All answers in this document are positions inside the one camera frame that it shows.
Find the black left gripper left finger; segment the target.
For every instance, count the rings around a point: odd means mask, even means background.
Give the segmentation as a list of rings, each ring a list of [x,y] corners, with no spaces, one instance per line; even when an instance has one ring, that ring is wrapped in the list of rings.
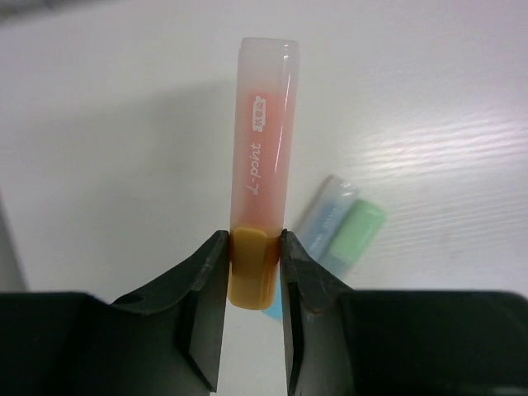
[[[4,395],[209,395],[219,382],[229,235],[113,303],[1,296]]]

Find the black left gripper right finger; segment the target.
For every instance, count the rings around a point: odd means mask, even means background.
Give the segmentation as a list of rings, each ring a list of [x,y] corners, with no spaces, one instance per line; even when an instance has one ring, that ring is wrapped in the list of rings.
[[[524,395],[527,302],[495,290],[354,290],[280,237],[290,395]]]

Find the green highlighter clear body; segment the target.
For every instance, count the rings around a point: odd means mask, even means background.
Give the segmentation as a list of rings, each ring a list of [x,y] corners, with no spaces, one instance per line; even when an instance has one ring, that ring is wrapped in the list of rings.
[[[319,263],[342,279],[372,243],[386,219],[386,213],[379,206],[359,199],[346,214]]]

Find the pink highlighter yellow-orange cap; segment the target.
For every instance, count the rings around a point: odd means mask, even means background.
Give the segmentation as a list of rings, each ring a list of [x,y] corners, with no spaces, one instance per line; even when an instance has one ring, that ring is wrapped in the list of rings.
[[[299,75],[292,40],[245,38],[238,52],[229,301],[263,310],[276,294]]]

